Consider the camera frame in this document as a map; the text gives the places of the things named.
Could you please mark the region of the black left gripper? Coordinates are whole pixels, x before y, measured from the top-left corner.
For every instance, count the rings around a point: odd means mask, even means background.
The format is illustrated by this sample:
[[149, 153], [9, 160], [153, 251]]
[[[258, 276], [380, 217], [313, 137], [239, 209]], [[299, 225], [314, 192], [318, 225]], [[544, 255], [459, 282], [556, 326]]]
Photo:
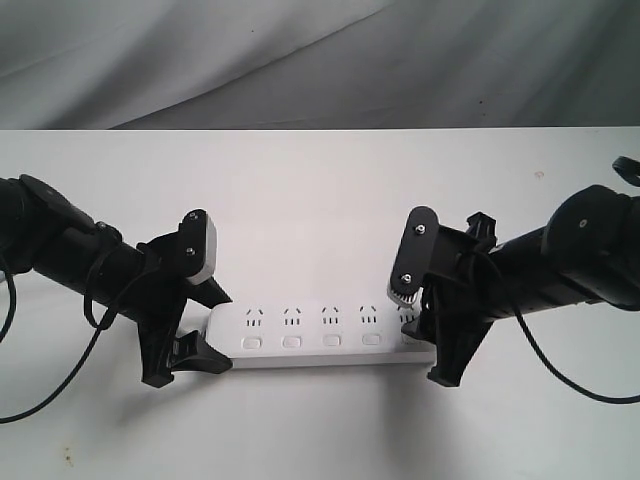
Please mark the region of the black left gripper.
[[162, 388], [174, 380], [174, 372], [222, 374], [233, 361], [207, 343], [197, 330], [177, 334], [187, 299], [206, 308], [231, 303], [231, 297], [213, 277], [187, 285], [178, 273], [177, 233], [161, 235], [137, 245], [143, 268], [125, 295], [123, 315], [137, 325], [142, 382]]

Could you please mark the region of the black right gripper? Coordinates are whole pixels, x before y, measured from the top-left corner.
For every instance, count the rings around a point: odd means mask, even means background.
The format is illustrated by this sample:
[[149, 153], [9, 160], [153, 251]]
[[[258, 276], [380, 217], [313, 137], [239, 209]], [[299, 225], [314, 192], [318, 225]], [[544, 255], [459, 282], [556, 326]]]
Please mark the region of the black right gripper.
[[427, 379], [459, 387], [465, 369], [485, 339], [491, 323], [480, 314], [473, 255], [496, 245], [496, 221], [477, 212], [467, 218], [466, 230], [437, 224], [434, 246], [423, 276], [422, 312], [401, 316], [401, 333], [409, 343], [436, 346], [436, 363]]

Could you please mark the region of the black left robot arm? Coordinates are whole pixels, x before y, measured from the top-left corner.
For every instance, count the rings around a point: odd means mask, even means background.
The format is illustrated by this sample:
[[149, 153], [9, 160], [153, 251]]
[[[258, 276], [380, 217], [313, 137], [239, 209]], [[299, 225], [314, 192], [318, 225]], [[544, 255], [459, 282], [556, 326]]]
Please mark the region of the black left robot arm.
[[1, 256], [12, 274], [31, 270], [105, 307], [105, 330], [122, 315], [137, 325], [143, 383], [161, 388], [177, 371], [221, 374], [232, 360], [203, 334], [178, 333], [188, 301], [208, 309], [230, 302], [214, 278], [217, 231], [203, 209], [176, 231], [136, 246], [94, 221], [43, 181], [23, 174], [1, 182]]

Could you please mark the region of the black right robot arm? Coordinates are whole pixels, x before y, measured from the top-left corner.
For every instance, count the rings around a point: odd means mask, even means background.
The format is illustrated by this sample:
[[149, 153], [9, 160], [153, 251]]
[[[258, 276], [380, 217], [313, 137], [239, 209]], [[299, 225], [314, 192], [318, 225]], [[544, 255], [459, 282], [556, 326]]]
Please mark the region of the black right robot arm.
[[546, 225], [499, 243], [478, 212], [466, 230], [413, 208], [388, 284], [403, 307], [420, 305], [404, 334], [436, 348], [429, 380], [459, 386], [494, 322], [576, 304], [639, 309], [639, 200], [601, 185], [569, 197]]

